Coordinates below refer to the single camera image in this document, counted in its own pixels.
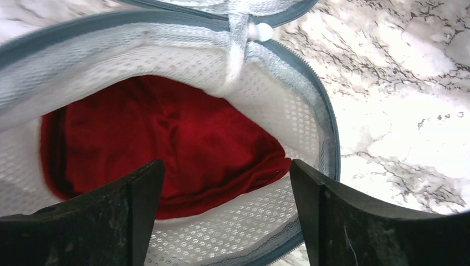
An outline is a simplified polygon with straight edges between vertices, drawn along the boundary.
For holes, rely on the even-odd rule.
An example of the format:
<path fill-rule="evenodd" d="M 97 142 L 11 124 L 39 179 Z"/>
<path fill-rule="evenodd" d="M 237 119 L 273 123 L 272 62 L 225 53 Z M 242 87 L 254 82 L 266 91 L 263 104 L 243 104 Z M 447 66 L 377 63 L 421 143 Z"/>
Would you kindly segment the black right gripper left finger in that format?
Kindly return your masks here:
<path fill-rule="evenodd" d="M 133 173 L 29 215 L 1 218 L 2 265 L 143 265 L 165 166 Z"/>

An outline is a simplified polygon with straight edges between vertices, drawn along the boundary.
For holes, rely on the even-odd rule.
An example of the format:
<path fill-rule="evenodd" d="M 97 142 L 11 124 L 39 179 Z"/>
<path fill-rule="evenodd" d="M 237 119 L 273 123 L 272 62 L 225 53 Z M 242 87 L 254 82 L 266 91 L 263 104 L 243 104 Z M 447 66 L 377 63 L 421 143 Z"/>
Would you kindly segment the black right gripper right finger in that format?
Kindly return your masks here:
<path fill-rule="evenodd" d="M 469 213 L 441 215 L 373 198 L 301 160 L 290 179 L 311 265 L 468 265 Z"/>

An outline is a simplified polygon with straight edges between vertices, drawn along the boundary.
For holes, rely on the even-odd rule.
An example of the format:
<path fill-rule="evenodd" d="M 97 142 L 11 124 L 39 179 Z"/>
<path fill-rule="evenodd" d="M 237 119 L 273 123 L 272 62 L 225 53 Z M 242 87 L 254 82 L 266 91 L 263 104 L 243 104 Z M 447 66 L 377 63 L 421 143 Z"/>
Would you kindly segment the red satin bra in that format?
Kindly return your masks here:
<path fill-rule="evenodd" d="M 157 76 L 120 81 L 43 116 L 44 180 L 60 199 L 160 159 L 157 219 L 201 214 L 284 177 L 281 144 L 226 100 Z"/>

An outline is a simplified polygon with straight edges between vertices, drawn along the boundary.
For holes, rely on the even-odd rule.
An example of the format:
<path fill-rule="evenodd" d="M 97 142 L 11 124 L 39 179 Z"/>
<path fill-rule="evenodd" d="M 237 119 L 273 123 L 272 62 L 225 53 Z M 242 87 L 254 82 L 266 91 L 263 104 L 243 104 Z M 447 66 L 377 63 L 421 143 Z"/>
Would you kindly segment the white mesh laundry bag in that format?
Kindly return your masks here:
<path fill-rule="evenodd" d="M 226 100 L 277 139 L 291 163 L 338 179 L 329 97 L 310 66 L 272 39 L 274 27 L 313 4 L 2 1 L 1 218 L 77 197 L 60 199 L 44 180 L 43 116 L 138 76 Z M 201 214 L 156 217 L 143 265 L 266 265 L 301 239 L 288 171 Z"/>

